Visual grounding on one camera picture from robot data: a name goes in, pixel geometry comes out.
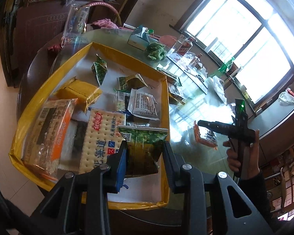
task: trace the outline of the window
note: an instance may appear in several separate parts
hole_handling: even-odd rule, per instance
[[[251,104],[294,73],[294,36],[266,0],[206,0],[184,30],[219,63],[235,58]]]

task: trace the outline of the person's arm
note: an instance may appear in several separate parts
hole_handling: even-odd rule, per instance
[[[228,141],[224,142],[225,147],[230,147]],[[269,224],[273,231],[277,231],[284,222],[278,221],[278,219],[272,218],[270,213],[270,202],[267,198],[267,191],[265,185],[265,179],[258,167],[259,158],[259,130],[256,131],[256,142],[250,147],[250,161],[247,173],[247,180],[240,180],[239,187],[255,205],[257,210]],[[237,160],[237,153],[231,148],[227,150],[229,168],[237,172],[241,163]]]

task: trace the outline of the four rings logo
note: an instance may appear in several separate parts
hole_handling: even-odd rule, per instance
[[[47,17],[47,21],[64,19],[64,14],[52,15]]]

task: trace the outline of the barcode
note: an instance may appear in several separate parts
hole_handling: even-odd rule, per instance
[[[124,132],[121,132],[121,135],[122,135],[122,137],[123,137],[127,142],[130,142],[130,141],[131,141],[131,137],[132,137],[132,134],[131,134],[131,133],[124,133]]]
[[[43,111],[40,113],[39,118],[45,119],[48,114],[49,108],[44,108]]]
[[[119,100],[124,101],[125,94],[123,92],[119,92]]]

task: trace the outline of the blue label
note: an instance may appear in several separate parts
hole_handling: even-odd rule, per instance
[[[114,141],[109,141],[108,147],[115,147],[115,142]]]

